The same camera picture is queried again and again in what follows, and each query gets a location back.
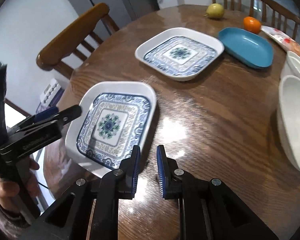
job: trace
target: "blue and white plate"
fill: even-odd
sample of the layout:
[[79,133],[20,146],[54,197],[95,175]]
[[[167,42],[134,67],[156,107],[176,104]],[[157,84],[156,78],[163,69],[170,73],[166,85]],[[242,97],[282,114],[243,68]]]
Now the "blue and white plate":
[[172,28],[140,45],[135,56],[178,81],[194,78],[223,52],[217,39],[186,28]]
[[156,106],[154,90],[141,82],[101,82],[82,98],[81,117],[66,135],[67,154],[102,177],[129,158],[134,145],[141,152]]

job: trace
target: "wooden table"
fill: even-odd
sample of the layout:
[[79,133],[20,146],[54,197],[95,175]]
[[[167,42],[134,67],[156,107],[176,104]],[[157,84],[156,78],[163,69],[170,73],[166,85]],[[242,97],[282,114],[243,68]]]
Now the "wooden table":
[[176,82],[139,62],[136,48],[160,32],[186,27],[217,37],[225,27],[243,27],[245,15],[227,11],[211,20],[205,6],[166,8],[107,39],[75,70],[60,105],[78,104],[102,81],[141,81],[157,95],[157,108],[143,150],[143,171],[134,200],[120,201],[119,239],[179,238],[178,205],[162,200],[156,146],[194,176],[223,180],[280,239],[300,225],[300,172],[280,145],[276,108],[285,52],[274,42],[273,64],[250,69],[223,53],[195,79]]

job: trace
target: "blue tray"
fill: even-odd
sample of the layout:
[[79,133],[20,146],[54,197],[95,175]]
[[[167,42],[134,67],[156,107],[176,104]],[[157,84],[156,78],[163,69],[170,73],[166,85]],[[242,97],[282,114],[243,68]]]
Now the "blue tray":
[[224,28],[218,39],[226,52],[252,68],[265,68],[272,64],[273,49],[264,38],[239,28]]

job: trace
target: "orange fruit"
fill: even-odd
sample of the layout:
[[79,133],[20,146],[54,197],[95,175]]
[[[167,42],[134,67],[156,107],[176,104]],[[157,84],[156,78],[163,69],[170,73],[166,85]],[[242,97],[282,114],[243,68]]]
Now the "orange fruit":
[[258,34],[261,31],[261,23],[253,17],[245,17],[243,26],[246,31]]

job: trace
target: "silver screw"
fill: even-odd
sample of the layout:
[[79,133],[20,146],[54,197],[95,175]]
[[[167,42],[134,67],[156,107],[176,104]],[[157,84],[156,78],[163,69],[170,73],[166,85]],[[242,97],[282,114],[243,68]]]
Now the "silver screw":
[[77,179],[77,181],[75,182],[78,186],[82,186],[86,183],[85,179]]
[[182,170],[182,169],[176,169],[176,170],[174,170],[174,174],[176,174],[176,175],[178,175],[178,176],[180,176],[180,175],[182,175],[182,174],[184,174],[185,172]]
[[122,173],[123,173],[123,170],[121,170],[121,169],[116,169],[116,170],[113,171],[113,174],[116,175],[116,176],[119,176]]
[[213,179],[211,182],[215,186],[219,186],[221,184],[221,180],[220,179]]

